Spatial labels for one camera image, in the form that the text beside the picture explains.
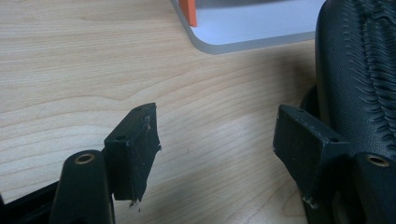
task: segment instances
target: orange object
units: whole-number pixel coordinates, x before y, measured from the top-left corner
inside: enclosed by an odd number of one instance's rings
[[[197,26],[197,15],[195,11],[195,0],[178,0],[178,5],[186,17],[190,26]]]

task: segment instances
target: wood grain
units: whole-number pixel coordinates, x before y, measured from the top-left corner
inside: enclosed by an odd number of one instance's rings
[[[1,1],[0,76],[6,202],[156,102],[163,150],[140,212],[116,202],[117,223],[306,223],[272,138],[277,106],[315,82],[313,41],[215,56],[168,0]]]

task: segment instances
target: light wood tabletop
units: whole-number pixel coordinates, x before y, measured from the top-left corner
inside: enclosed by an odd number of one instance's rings
[[[163,149],[140,212],[115,202],[117,223],[306,223],[272,139],[278,105],[315,83],[313,40],[209,55],[169,0],[1,1],[0,76],[6,203],[155,102]]]

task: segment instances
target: textured black leather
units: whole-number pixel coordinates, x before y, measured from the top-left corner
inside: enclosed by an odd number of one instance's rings
[[[328,0],[317,26],[321,119],[351,156],[396,159],[396,1]]]

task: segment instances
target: black object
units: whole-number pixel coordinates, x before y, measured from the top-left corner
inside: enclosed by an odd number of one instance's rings
[[[326,1],[316,59],[301,108],[279,107],[275,153],[309,223],[394,224],[396,1]]]
[[[59,182],[12,203],[0,201],[0,222],[115,223],[111,195],[141,201],[160,149],[156,105],[141,105],[106,138],[102,152],[86,150],[69,157]]]

